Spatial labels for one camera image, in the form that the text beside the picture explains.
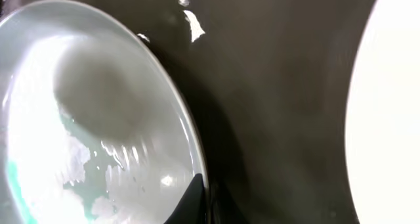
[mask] black surface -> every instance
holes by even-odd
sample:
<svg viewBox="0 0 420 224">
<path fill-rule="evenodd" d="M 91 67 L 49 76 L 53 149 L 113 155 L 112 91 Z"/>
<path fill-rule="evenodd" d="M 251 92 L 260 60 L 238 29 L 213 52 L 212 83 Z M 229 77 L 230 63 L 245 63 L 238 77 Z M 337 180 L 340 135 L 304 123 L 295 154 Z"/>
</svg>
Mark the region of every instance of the black surface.
<svg viewBox="0 0 420 224">
<path fill-rule="evenodd" d="M 149 37 L 197 123 L 211 183 L 248 222 L 358 222 L 345 108 L 374 0 L 189 0 L 205 31 L 194 43 L 177 0 L 78 1 Z"/>
<path fill-rule="evenodd" d="M 211 222 L 248 224 L 223 183 L 211 185 Z"/>
<path fill-rule="evenodd" d="M 165 224 L 206 224 L 203 176 L 197 174 Z"/>
</svg>

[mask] dark brown surface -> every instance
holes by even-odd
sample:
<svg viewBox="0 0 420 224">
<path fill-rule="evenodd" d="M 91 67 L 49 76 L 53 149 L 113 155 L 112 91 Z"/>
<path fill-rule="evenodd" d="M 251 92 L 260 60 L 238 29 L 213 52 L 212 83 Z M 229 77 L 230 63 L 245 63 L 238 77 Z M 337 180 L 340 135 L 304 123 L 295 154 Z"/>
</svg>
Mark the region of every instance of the dark brown surface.
<svg viewBox="0 0 420 224">
<path fill-rule="evenodd" d="M 5 12 L 33 0 L 7 0 Z M 213 182 L 250 223 L 357 223 L 344 121 L 374 0 L 78 0 L 150 38 L 196 120 Z"/>
</svg>

